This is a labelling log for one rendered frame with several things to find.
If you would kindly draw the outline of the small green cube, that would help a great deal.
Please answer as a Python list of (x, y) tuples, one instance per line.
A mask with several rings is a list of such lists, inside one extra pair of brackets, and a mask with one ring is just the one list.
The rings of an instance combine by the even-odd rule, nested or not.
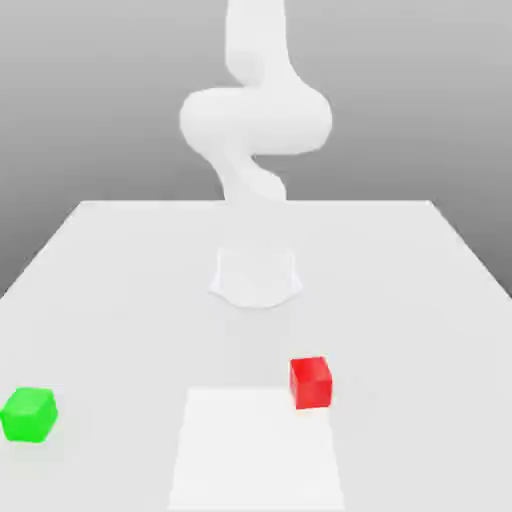
[(44, 442), (57, 418), (54, 392), (39, 387), (16, 388), (0, 411), (4, 436), (11, 442)]

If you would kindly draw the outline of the small red cube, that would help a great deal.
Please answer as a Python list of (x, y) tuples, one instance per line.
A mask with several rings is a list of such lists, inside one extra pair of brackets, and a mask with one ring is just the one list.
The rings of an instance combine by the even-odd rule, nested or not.
[(292, 359), (289, 381), (297, 410), (331, 405), (333, 378), (324, 356)]

